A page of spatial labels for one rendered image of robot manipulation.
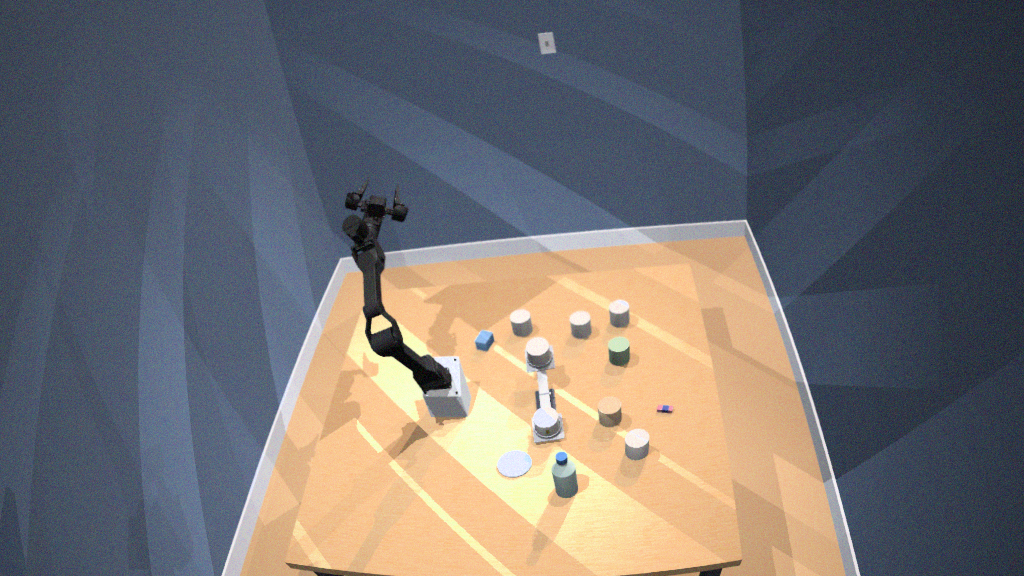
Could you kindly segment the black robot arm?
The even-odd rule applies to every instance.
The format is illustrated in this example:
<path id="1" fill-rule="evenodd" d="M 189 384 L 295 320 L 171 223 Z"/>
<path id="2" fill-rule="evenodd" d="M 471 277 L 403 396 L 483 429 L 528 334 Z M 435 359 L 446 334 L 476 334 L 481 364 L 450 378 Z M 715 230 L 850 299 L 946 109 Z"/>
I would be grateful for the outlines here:
<path id="1" fill-rule="evenodd" d="M 371 195 L 370 199 L 362 199 L 361 211 L 367 213 L 367 219 L 375 217 L 377 222 L 383 223 L 387 209 L 385 197 Z M 422 392 L 452 388 L 449 367 L 444 367 L 430 354 L 419 356 L 406 345 L 395 318 L 383 306 L 381 274 L 385 265 L 385 253 L 378 244 L 379 230 L 367 227 L 357 215 L 346 218 L 342 230 L 355 242 L 350 249 L 353 260 L 362 272 L 365 335 L 371 348 L 379 356 L 394 357 L 410 369 Z M 362 253 L 358 255 L 357 252 L 361 250 Z M 372 319 L 379 315 L 384 316 L 392 326 L 372 334 Z"/>

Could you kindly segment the tan cylinder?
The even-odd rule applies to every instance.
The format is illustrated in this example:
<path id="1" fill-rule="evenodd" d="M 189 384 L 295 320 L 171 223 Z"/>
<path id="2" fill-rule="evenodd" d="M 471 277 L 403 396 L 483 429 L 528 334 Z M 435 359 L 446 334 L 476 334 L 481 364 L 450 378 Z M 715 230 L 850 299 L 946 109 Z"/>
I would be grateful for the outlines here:
<path id="1" fill-rule="evenodd" d="M 599 423 L 607 428 L 618 426 L 622 419 L 621 400 L 613 396 L 606 396 L 599 400 L 597 404 Z"/>

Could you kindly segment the small blue block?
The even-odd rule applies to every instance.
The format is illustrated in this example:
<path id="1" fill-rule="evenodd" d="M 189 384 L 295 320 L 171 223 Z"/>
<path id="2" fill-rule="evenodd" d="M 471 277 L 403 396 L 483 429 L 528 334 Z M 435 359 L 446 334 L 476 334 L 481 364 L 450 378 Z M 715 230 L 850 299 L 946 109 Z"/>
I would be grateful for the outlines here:
<path id="1" fill-rule="evenodd" d="M 488 351 L 495 342 L 493 332 L 481 330 L 474 340 L 476 349 Z"/>

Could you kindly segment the pale green cylinder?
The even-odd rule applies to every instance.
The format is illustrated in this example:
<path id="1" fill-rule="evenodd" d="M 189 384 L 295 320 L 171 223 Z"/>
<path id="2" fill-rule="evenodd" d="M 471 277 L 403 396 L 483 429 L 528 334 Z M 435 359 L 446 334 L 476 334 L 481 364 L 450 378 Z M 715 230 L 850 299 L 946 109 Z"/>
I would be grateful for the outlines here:
<path id="1" fill-rule="evenodd" d="M 615 366 L 626 365 L 630 359 L 630 342 L 627 338 L 616 337 L 608 345 L 609 362 Z"/>

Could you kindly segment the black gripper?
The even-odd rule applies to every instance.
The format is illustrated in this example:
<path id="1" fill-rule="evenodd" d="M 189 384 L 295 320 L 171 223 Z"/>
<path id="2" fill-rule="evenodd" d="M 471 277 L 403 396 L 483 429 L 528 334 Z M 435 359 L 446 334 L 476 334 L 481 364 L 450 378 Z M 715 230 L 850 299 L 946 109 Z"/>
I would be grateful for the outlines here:
<path id="1" fill-rule="evenodd" d="M 366 186 L 368 184 L 368 181 L 369 181 L 369 177 L 366 180 L 366 182 L 362 184 L 362 187 L 357 192 L 352 192 L 352 194 L 351 193 L 347 194 L 347 198 L 346 198 L 346 202 L 345 202 L 345 207 L 346 208 L 349 208 L 349 209 L 355 210 L 355 211 L 357 211 L 358 207 L 361 208 L 361 205 L 362 205 L 362 201 L 361 201 L 362 193 L 365 191 Z M 409 210 L 409 208 L 406 207 L 406 205 L 403 203 L 401 203 L 400 194 L 399 194 L 399 186 L 397 186 L 396 190 L 395 190 L 393 208 L 388 208 L 386 214 L 392 215 L 392 220 L 393 221 L 397 220 L 397 221 L 403 222 L 403 221 L 406 221 L 406 216 L 407 216 L 408 210 Z M 369 217 L 367 219 L 367 213 L 364 212 L 362 222 L 365 222 L 367 227 L 373 227 L 374 229 L 380 231 L 380 228 L 381 228 L 382 223 L 377 222 L 377 221 L 378 221 L 378 219 L 376 219 L 375 217 Z"/>

